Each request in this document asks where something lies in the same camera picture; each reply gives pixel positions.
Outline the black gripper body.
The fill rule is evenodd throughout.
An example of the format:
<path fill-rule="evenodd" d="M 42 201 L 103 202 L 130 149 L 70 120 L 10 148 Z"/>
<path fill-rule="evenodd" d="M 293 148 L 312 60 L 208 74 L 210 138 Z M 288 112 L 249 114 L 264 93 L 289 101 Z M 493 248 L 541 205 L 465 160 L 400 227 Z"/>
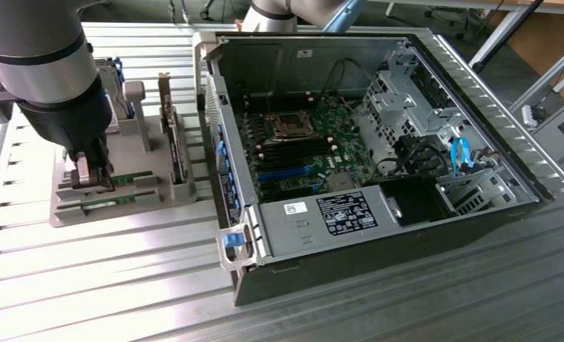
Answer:
<path fill-rule="evenodd" d="M 65 150 L 86 157 L 103 157 L 105 129 L 112 112 L 101 78 L 95 77 L 85 92 L 61 103 L 17 103 L 35 133 Z"/>

